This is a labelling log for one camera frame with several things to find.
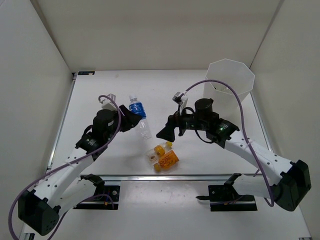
plastic bottle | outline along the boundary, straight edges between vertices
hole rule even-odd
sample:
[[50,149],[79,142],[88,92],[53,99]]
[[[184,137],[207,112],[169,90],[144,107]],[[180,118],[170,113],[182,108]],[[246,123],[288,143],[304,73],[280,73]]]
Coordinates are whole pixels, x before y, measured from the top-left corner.
[[130,105],[129,110],[133,112],[134,114],[138,114],[142,116],[142,119],[138,123],[138,125],[135,127],[135,131],[138,136],[141,136],[143,139],[150,139],[152,137],[150,127],[147,121],[147,115],[144,109],[144,106],[140,101],[138,101],[135,94],[130,94]]

purple cable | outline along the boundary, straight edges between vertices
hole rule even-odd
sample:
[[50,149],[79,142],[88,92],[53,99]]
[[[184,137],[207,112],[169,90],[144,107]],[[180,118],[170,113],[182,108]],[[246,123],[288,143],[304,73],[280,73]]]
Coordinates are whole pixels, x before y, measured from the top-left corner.
[[121,126],[121,111],[120,111],[120,109],[118,108],[116,102],[113,101],[110,97],[108,97],[108,96],[106,96],[106,95],[100,95],[98,99],[100,99],[100,98],[102,98],[102,97],[109,99],[109,100],[113,103],[113,105],[115,106],[115,108],[116,108],[116,110],[117,110],[117,113],[118,113],[119,121],[118,121],[118,125],[117,125],[117,127],[116,127],[116,130],[115,130],[114,134],[111,136],[111,138],[109,139],[109,141],[108,141],[105,145],[103,145],[102,147],[98,148],[97,150],[95,150],[95,151],[93,151],[93,152],[90,152],[90,153],[87,154],[87,155],[84,155],[84,156],[82,156],[82,157],[79,157],[79,158],[76,159],[76,160],[73,160],[73,161],[70,161],[69,163],[66,163],[66,164],[64,164],[64,165],[61,165],[61,166],[53,169],[52,171],[47,172],[47,173],[44,174],[43,176],[41,176],[41,177],[37,178],[36,180],[34,180],[33,182],[31,182],[28,186],[26,186],[26,187],[16,196],[16,198],[14,199],[14,201],[13,201],[11,207],[10,207],[9,215],[8,215],[8,227],[9,227],[9,232],[10,232],[10,234],[11,234],[11,236],[12,236],[12,238],[13,238],[14,240],[19,240],[19,238],[18,238],[17,235],[15,234],[15,231],[14,231],[14,228],[13,228],[13,225],[12,225],[12,216],[13,216],[13,212],[14,212],[15,206],[16,206],[19,198],[21,197],[21,195],[22,195],[26,190],[28,190],[29,188],[33,187],[37,182],[39,182],[40,180],[44,179],[45,177],[47,177],[47,176],[49,176],[49,175],[51,175],[51,174],[54,174],[54,173],[60,171],[61,169],[64,169],[65,167],[68,167],[70,164],[75,164],[75,163],[77,163],[77,162],[80,162],[80,161],[82,161],[83,159],[85,159],[85,158],[87,158],[87,157],[89,157],[89,156],[91,156],[91,155],[99,152],[100,150],[104,149],[106,146],[108,146],[108,145],[111,143],[111,141],[115,138],[116,134],[119,132],[120,126]]
[[269,192],[269,195],[270,195],[270,200],[271,202],[269,202],[266,198],[264,199],[266,201],[266,203],[270,206],[270,207],[273,207],[275,205],[275,199],[274,199],[274,195],[271,191],[271,187],[269,185],[269,182],[268,182],[268,178],[267,178],[267,175],[266,175],[266,172],[265,170],[263,169],[259,159],[258,159],[258,156],[254,150],[254,148],[251,146],[251,143],[249,142],[249,139],[248,139],[248,136],[247,136],[247,133],[246,133],[246,128],[245,128],[245,116],[244,116],[244,110],[243,110],[243,107],[242,107],[242,104],[241,104],[241,101],[237,95],[237,93],[235,92],[235,90],[233,90],[233,88],[231,86],[229,86],[228,84],[226,84],[225,82],[223,81],[219,81],[219,80],[213,80],[213,79],[207,79],[207,80],[202,80],[202,81],[198,81],[196,82],[195,84],[193,84],[192,86],[188,87],[186,90],[185,90],[185,93],[187,93],[190,89],[194,88],[195,86],[199,85],[199,84],[203,84],[203,83],[208,83],[208,82],[212,82],[212,83],[218,83],[218,84],[222,84],[224,86],[226,86],[227,88],[229,88],[231,90],[231,92],[234,94],[238,104],[239,104],[239,108],[240,108],[240,114],[241,114],[241,126],[242,126],[242,132],[243,132],[243,137],[244,137],[244,140],[245,142],[248,144],[249,146],[249,149],[256,161],[256,164],[258,165],[258,170],[261,171],[261,174],[262,174],[262,177],[264,179],[264,182],[266,184],[266,188],[268,189],[268,192]]
[[[86,198],[85,200],[81,201],[81,203],[85,202],[85,201],[88,201],[88,200],[91,200],[91,199],[94,199],[96,197],[107,197],[111,204],[112,204],[112,209],[115,209],[115,205],[114,205],[114,201],[112,201],[112,198],[108,195],[108,194],[98,194],[98,195],[95,195],[95,196],[91,196],[91,197],[88,197]],[[50,237],[47,239],[47,240],[51,240],[54,235],[56,234],[56,232],[58,231],[58,228],[60,227],[60,224],[62,223],[62,220],[64,219],[64,217],[66,216],[68,211],[66,211],[60,218],[58,224],[56,225],[55,229],[53,230],[52,234],[50,235]]]

